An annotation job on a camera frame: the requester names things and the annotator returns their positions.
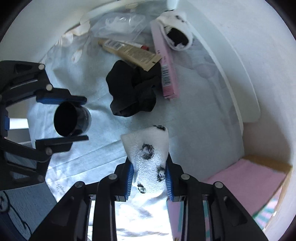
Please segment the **black round jar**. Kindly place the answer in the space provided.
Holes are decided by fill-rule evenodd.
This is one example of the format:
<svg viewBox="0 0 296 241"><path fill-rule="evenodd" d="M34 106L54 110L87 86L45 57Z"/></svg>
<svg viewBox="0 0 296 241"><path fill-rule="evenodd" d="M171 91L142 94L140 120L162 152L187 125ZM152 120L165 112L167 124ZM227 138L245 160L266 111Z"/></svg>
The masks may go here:
<svg viewBox="0 0 296 241"><path fill-rule="evenodd" d="M91 126L89 110L72 102L61 103L54 114L54 127L62 137L74 137L86 133Z"/></svg>

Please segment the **black fabric scrunchie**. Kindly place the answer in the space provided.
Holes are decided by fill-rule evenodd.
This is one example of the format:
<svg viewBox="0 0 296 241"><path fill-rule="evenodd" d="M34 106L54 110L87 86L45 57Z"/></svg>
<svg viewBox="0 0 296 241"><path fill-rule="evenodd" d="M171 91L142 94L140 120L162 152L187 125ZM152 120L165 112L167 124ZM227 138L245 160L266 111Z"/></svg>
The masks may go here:
<svg viewBox="0 0 296 241"><path fill-rule="evenodd" d="M149 71L118 60L107 74L106 82L113 97L110 109L115 116L130 117L140 111L151 112L156 105L155 90L162 87L161 65Z"/></svg>

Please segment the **long pink box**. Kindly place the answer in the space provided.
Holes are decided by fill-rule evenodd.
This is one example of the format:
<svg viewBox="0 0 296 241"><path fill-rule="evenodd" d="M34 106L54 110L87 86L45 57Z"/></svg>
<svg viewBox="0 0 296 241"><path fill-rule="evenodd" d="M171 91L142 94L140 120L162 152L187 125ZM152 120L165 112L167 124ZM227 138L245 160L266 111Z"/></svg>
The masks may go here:
<svg viewBox="0 0 296 241"><path fill-rule="evenodd" d="M151 21L151 32L154 42L154 49L161 56L161 75L163 96L166 99L174 99L179 97L177 74L173 64L173 56L171 49L168 47L156 20Z"/></svg>

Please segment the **pink patterned cardboard box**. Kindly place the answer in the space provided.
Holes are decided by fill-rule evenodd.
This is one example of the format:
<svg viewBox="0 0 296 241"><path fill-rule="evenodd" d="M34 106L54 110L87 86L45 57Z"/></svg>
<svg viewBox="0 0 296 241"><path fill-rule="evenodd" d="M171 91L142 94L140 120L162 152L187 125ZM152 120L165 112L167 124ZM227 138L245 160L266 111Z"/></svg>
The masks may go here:
<svg viewBox="0 0 296 241"><path fill-rule="evenodd" d="M182 174L185 198L167 207L174 240L266 240L264 229L282 201L289 164L246 156L198 181Z"/></svg>

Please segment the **beige cosmetic tube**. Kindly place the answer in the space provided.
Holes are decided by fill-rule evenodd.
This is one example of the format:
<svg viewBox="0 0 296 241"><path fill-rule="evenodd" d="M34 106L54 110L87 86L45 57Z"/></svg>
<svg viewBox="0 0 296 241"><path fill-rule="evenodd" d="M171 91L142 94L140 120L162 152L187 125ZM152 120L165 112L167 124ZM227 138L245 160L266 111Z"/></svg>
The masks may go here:
<svg viewBox="0 0 296 241"><path fill-rule="evenodd" d="M149 71L162 58L150 51L111 39L99 39L98 43L107 52L131 62L145 71Z"/></svg>

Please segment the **clear plastic floss box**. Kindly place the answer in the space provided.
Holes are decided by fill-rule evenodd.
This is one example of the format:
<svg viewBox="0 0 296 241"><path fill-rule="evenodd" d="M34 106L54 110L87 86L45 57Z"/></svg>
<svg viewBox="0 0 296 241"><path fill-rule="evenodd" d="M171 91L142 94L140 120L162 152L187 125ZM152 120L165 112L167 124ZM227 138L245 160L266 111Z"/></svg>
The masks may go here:
<svg viewBox="0 0 296 241"><path fill-rule="evenodd" d="M90 28L101 39L133 41L147 25L144 15L135 13L106 13Z"/></svg>

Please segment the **red capped lipstick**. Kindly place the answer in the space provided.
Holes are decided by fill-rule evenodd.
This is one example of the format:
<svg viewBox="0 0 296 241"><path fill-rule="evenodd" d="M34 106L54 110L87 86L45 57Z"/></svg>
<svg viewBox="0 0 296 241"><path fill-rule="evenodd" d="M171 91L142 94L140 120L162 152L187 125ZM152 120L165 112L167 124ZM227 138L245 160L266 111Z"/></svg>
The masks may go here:
<svg viewBox="0 0 296 241"><path fill-rule="evenodd" d="M129 42L129 41L125 41L125 44L131 45L133 47L137 47L146 51L149 51L149 47L143 44L138 44L138 43L134 43L134 42Z"/></svg>

